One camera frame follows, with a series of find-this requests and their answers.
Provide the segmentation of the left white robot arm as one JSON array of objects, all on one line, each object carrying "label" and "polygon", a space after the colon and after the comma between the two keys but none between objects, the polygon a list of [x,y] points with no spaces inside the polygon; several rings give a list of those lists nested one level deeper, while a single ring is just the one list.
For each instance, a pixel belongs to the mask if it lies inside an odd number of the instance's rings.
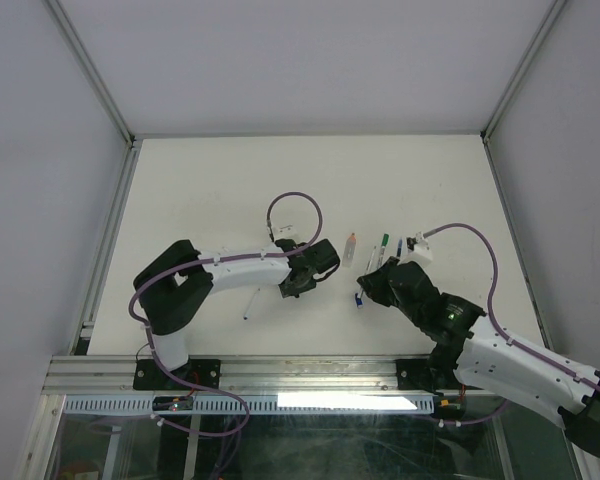
[{"label": "left white robot arm", "polygon": [[168,388],[189,377],[189,354],[184,328],[206,298],[246,286],[276,286],[284,298],[313,290],[340,266],[336,249],[327,239],[312,245],[279,239],[245,252],[202,252],[189,240],[167,248],[133,280],[129,309],[139,304],[140,319],[150,332],[152,353],[159,359],[154,375]]}]

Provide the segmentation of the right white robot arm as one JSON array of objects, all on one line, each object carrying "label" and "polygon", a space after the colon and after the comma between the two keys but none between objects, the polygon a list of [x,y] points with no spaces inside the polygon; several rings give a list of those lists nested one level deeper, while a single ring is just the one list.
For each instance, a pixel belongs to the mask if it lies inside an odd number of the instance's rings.
[{"label": "right white robot arm", "polygon": [[371,301],[394,307],[435,346],[410,375],[431,393],[462,384],[489,391],[560,427],[600,459],[600,368],[533,344],[502,327],[478,305],[436,288],[415,262],[390,258],[357,279]]}]

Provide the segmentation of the white marker green end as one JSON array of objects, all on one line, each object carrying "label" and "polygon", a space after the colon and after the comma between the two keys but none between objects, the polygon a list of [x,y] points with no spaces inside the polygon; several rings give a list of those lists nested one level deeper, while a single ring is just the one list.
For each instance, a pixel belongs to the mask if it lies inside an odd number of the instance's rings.
[{"label": "white marker green end", "polygon": [[[369,273],[371,273],[371,270],[372,270],[372,267],[373,267],[374,261],[375,261],[376,252],[377,252],[377,245],[374,245],[373,248],[372,248],[372,250],[371,250],[371,254],[370,254],[369,260],[367,262],[364,274],[362,276],[366,276]],[[358,286],[359,286],[359,288],[358,288],[358,291],[356,292],[356,294],[360,295],[362,297],[362,299],[363,299],[364,288],[362,286],[360,286],[360,285],[358,285]]]}]

